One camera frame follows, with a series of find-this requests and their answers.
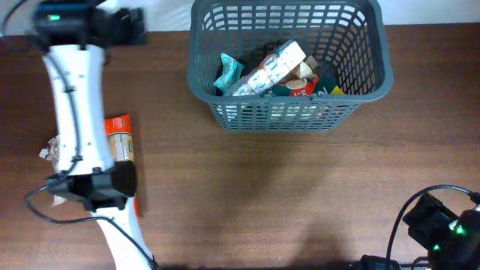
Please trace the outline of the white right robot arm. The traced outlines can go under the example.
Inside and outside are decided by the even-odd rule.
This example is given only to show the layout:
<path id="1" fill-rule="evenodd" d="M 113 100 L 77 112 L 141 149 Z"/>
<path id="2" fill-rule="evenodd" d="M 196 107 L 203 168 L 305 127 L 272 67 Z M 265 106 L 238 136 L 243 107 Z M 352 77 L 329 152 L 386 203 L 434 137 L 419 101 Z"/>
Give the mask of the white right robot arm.
<path id="1" fill-rule="evenodd" d="M 384 257 L 364 255 L 351 269 L 402 269 L 392 251 L 400 223 L 408 236 L 427 252 L 409 264 L 411 269 L 479 268 L 479 194 L 463 190 L 475 204 L 455 214 L 442 201 L 423 190 L 411 196 L 400 211 L 388 237 Z"/>

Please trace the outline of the orange biscuit packet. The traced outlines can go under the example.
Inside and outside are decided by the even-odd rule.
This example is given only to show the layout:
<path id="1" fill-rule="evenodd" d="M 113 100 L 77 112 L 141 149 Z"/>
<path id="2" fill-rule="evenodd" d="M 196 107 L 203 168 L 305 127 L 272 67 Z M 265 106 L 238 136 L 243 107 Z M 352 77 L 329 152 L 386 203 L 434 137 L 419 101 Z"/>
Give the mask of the orange biscuit packet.
<path id="1" fill-rule="evenodd" d="M 104 120 L 109 150 L 114 161 L 134 163 L 131 115 L 124 114 Z"/>

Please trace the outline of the mint green snack wrapper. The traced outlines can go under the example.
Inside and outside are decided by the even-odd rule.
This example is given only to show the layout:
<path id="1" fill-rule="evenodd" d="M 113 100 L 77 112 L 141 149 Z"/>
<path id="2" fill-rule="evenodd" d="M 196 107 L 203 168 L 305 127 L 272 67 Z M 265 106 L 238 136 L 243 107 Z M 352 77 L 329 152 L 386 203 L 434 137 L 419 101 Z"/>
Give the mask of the mint green snack wrapper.
<path id="1" fill-rule="evenodd" d="M 220 89 L 224 96 L 230 96 L 233 92 L 232 87 L 240 80 L 245 66 L 225 53 L 221 54 L 220 60 L 222 62 L 222 73 L 214 81 L 214 86 Z"/>

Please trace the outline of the blue rectangular carton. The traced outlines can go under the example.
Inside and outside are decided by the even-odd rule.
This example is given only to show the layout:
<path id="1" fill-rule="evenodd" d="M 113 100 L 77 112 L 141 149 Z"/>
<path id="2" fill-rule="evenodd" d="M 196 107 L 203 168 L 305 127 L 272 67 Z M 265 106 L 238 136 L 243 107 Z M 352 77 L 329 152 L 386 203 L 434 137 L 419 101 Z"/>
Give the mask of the blue rectangular carton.
<path id="1" fill-rule="evenodd" d="M 295 40 L 288 40 L 239 79 L 227 94 L 233 97 L 260 95 L 289 75 L 305 58 L 306 54 L 299 44 Z"/>

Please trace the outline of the green Nescafe coffee bag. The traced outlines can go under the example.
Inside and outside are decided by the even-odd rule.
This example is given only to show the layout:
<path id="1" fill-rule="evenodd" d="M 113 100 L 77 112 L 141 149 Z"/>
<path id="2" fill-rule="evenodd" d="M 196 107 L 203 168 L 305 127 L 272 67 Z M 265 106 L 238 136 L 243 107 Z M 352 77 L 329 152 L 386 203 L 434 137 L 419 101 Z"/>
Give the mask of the green Nescafe coffee bag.
<path id="1" fill-rule="evenodd" d="M 279 83 L 273 85 L 267 93 L 280 97 L 306 97 L 312 95 L 344 95 L 338 84 L 338 78 L 333 75 L 315 76 L 309 74 L 301 78 L 294 73 L 288 73 Z"/>

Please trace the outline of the beige Pantree snack bag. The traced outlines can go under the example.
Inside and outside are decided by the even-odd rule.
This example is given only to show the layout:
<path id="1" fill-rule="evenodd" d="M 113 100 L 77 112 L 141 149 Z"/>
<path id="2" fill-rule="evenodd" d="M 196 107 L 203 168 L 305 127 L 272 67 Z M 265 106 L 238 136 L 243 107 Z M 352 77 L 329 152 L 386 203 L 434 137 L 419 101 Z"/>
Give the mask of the beige Pantree snack bag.
<path id="1" fill-rule="evenodd" d="M 292 80 L 313 79 L 320 74 L 320 67 L 317 60 L 309 55 L 303 62 L 293 68 L 286 77 L 284 77 L 280 84 L 287 84 Z"/>

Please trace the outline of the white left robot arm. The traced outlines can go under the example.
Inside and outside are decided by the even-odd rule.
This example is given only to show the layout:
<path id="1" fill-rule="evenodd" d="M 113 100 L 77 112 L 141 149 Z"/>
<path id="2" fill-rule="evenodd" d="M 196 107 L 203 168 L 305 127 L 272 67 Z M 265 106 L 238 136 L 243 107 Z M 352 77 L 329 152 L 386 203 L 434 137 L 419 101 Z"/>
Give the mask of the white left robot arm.
<path id="1" fill-rule="evenodd" d="M 57 170 L 44 190 L 82 204 L 117 269 L 156 269 L 135 213 L 137 172 L 132 161 L 113 158 L 101 91 L 107 50 L 146 42 L 144 10 L 118 1 L 41 1 L 31 22 L 59 135 Z"/>

